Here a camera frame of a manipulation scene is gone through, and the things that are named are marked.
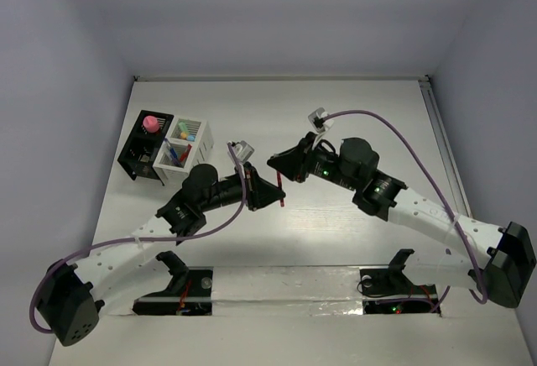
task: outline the bolt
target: bolt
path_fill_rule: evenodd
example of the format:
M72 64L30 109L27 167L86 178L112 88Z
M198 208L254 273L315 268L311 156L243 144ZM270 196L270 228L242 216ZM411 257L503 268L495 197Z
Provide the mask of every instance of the bolt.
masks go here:
M201 280L201 287L203 289L210 289L212 287L212 279L209 277L205 277Z

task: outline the wall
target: wall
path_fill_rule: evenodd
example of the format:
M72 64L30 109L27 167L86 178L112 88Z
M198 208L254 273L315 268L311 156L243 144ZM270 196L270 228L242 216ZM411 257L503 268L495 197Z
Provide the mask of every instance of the wall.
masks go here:
M475 0L95 0L137 75L423 75Z
M433 77L477 217L514 220L537 248L537 0L481 0ZM537 276L519 320L537 359Z
M91 241L132 77L89 0L0 0L0 363L48 364L29 300Z

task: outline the white basket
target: white basket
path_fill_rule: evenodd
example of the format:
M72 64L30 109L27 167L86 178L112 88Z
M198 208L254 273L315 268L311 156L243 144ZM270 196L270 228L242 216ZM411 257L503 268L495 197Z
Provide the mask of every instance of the white basket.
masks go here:
M177 124L181 122L186 124L189 135L195 136L196 139L193 142L180 138L181 131ZM214 145L211 129L206 120L174 115L166 138L174 147L178 156L181 156L186 151L188 145L192 145L183 167L175 166L171 163L170 158L166 154L167 148L165 143L162 143L160 146L159 153L153 164L154 171L157 172L166 186L181 187L183 180L188 176L194 166L209 160L209 155Z

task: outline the blue object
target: blue object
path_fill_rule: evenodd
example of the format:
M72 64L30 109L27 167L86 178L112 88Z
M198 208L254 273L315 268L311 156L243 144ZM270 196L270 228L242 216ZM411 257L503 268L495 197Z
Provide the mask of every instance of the blue object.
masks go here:
M177 152L175 152L175 149L171 144L169 143L169 140L167 138L164 138L164 143L166 144L166 148L168 148L169 155L171 156L171 161L175 166L180 166L179 162L179 156L177 156Z

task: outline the tabletop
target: tabletop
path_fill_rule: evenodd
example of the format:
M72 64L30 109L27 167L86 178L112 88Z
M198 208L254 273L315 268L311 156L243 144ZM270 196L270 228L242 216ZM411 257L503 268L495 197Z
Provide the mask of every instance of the tabletop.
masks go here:
M308 114L360 108L387 118L410 142L450 204L455 205L417 81L162 81L136 82L116 158L140 110L206 119L215 141L209 163L233 172L228 140L248 141L259 174L275 184L266 160L295 146L311 130ZM380 122L338 118L326 135L366 139L380 155L379 169L436 199L405 147ZM311 177L284 180L285 207L244 212L227 229L174 251L191 267L364 266L386 264L401 248L431 261L444 247L415 231L368 217L352 193ZM96 228L95 243L135 230L175 190L158 181L132 181L114 163ZM207 214L206 230L235 207ZM436 315L267 316L229 313L207 317L106 316L73 347L58 343L53 366L190 364L531 364L512 310L479 306L454 289Z

